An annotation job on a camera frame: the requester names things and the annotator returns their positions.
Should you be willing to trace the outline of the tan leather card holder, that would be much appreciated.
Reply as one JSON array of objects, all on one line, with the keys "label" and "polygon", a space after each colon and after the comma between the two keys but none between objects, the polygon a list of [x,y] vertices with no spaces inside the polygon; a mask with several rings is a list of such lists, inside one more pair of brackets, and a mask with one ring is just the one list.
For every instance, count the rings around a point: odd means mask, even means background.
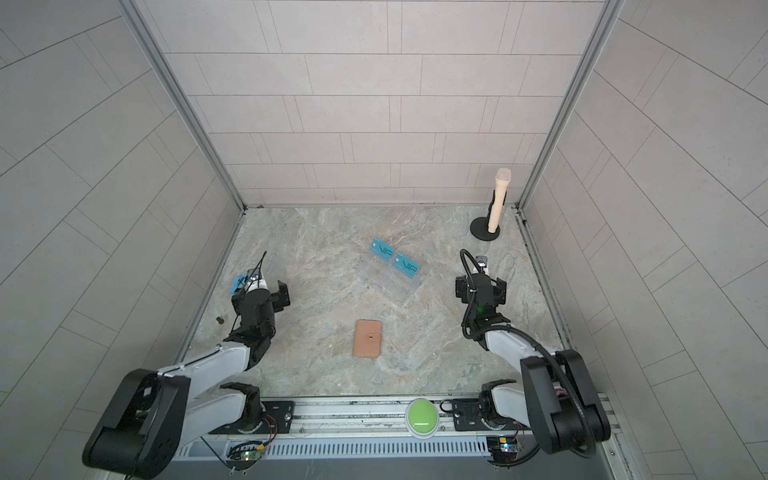
[{"label": "tan leather card holder", "polygon": [[382,323],[380,321],[361,319],[356,322],[352,353],[355,358],[378,358],[381,343]]}]

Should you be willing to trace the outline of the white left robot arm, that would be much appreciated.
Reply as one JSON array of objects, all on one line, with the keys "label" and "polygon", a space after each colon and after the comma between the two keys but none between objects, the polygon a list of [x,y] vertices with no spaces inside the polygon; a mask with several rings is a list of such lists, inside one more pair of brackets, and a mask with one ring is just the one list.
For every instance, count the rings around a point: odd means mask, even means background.
[{"label": "white left robot arm", "polygon": [[212,351],[159,370],[135,369],[121,381],[82,453],[85,466],[153,479],[177,450],[222,428],[248,434],[267,429],[264,441],[230,450],[224,465],[246,469],[277,436],[260,389],[235,381],[256,366],[276,334],[276,313],[290,304],[285,283],[269,290],[260,273],[246,276],[232,295],[241,323]]}]

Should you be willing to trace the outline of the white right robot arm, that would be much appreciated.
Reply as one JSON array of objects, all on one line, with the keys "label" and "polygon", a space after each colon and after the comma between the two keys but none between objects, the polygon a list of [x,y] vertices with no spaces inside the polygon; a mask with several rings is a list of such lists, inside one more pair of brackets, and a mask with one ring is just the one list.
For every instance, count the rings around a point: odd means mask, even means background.
[{"label": "white right robot arm", "polygon": [[463,336],[502,358],[521,375],[484,384],[479,418],[491,429],[526,426],[538,448],[554,454],[596,454],[611,428],[586,364],[572,349],[552,352],[497,311],[506,283],[483,272],[458,276],[455,295],[466,306]]}]

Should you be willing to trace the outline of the teal VIP card rear right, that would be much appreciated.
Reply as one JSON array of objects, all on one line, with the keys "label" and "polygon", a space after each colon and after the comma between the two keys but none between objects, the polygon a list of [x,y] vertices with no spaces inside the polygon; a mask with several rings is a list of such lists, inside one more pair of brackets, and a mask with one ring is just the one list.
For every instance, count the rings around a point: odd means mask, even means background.
[{"label": "teal VIP card rear right", "polygon": [[420,271],[420,265],[401,252],[395,255],[392,266],[408,279],[414,279]]}]

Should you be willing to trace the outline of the teal vip card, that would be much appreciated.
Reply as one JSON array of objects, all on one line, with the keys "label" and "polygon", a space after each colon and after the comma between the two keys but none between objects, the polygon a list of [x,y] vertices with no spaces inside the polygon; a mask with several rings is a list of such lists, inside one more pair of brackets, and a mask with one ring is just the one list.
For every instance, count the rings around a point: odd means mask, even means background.
[{"label": "teal vip card", "polygon": [[408,279],[414,279],[420,271],[420,265],[401,252],[395,255],[392,266]]},{"label": "teal vip card", "polygon": [[395,255],[394,248],[378,238],[372,240],[369,252],[385,263],[390,263]]}]

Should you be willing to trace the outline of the clear acrylic card stand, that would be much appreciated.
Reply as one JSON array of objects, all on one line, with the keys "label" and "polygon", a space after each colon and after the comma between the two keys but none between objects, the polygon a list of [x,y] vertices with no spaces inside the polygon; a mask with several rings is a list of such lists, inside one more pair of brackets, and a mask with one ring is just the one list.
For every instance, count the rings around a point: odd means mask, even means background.
[{"label": "clear acrylic card stand", "polygon": [[[395,248],[394,250],[395,255],[400,252]],[[418,263],[420,271],[414,279],[410,280],[392,266],[395,255],[390,263],[385,263],[372,255],[368,249],[359,263],[358,272],[368,284],[380,289],[391,301],[404,304],[420,285],[422,267]]]}]

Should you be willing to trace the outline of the teal VIP card rear left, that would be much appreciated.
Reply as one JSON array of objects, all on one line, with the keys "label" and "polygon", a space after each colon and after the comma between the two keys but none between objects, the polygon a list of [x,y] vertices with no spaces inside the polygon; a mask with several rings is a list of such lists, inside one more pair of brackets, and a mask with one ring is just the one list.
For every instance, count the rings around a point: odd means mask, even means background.
[{"label": "teal VIP card rear left", "polygon": [[372,240],[369,252],[385,263],[390,263],[395,255],[394,248],[378,238]]}]

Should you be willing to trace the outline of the blue toy car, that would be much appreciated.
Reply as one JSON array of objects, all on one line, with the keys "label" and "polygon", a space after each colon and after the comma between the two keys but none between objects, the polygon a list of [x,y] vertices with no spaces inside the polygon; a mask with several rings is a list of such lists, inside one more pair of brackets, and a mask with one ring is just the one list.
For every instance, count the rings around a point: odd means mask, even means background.
[{"label": "blue toy car", "polygon": [[249,279],[250,277],[248,274],[236,277],[233,280],[233,285],[232,285],[230,295],[232,297],[238,297],[246,293],[249,288]]}]

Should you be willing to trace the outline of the beige microphone on black stand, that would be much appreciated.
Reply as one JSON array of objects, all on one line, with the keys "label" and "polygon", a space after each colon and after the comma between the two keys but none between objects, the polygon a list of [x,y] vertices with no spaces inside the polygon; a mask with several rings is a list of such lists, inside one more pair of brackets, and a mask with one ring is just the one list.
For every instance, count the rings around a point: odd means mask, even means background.
[{"label": "beige microphone on black stand", "polygon": [[471,222],[470,233],[481,241],[493,241],[500,235],[500,220],[505,203],[512,172],[501,168],[495,175],[495,188],[485,217],[478,217]]}]

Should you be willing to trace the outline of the green push button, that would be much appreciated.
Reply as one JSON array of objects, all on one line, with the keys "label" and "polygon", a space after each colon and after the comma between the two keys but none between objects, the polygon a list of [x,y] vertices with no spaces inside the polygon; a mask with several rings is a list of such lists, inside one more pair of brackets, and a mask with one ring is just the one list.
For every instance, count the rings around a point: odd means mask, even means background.
[{"label": "green push button", "polygon": [[406,408],[405,422],[412,436],[418,439],[428,439],[434,436],[438,430],[438,409],[425,398],[414,399]]}]

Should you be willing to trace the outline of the left circuit board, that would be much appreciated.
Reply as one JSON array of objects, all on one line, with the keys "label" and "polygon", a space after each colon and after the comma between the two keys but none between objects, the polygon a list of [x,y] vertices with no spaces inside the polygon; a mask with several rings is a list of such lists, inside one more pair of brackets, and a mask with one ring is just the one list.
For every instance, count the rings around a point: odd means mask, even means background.
[{"label": "left circuit board", "polygon": [[261,460],[266,447],[261,441],[248,441],[231,447],[226,461],[231,469],[245,471]]}]

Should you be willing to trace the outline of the circuit board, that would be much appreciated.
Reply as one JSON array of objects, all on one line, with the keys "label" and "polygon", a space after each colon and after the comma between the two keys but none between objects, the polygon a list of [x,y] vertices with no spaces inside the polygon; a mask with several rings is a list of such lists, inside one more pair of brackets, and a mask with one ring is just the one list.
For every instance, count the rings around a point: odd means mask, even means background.
[{"label": "circuit board", "polygon": [[231,469],[245,471],[261,460],[266,447],[261,441],[248,441],[231,447],[226,461]]},{"label": "circuit board", "polygon": [[501,465],[511,465],[520,453],[517,437],[493,437],[486,438],[488,451],[491,455],[490,462]]}]

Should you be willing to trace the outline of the right circuit board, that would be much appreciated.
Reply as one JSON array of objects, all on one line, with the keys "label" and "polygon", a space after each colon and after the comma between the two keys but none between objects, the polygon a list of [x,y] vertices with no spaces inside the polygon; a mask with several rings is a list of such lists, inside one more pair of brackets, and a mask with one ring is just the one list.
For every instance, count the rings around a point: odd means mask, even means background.
[{"label": "right circuit board", "polygon": [[517,437],[493,437],[486,438],[488,451],[491,455],[490,462],[501,465],[511,465],[520,453]]}]

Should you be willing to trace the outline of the aluminium rail base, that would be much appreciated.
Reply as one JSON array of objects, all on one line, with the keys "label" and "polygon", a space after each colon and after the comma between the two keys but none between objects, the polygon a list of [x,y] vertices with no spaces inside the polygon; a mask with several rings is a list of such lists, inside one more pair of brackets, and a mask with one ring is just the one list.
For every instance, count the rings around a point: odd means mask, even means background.
[{"label": "aluminium rail base", "polygon": [[[265,398],[262,403],[278,420],[280,430],[261,460],[481,458],[494,466],[510,468],[538,453],[547,454],[538,448],[526,426],[486,427],[479,418],[479,394]],[[616,427],[610,421],[610,404],[604,395],[598,395],[612,434]],[[431,401],[438,409],[439,427],[428,439],[415,438],[406,427],[406,408],[417,398]],[[486,441],[489,436],[517,437],[517,460],[511,465],[491,463]],[[223,463],[231,447],[267,437],[265,427],[248,434],[222,427],[179,448],[175,458]]]}]

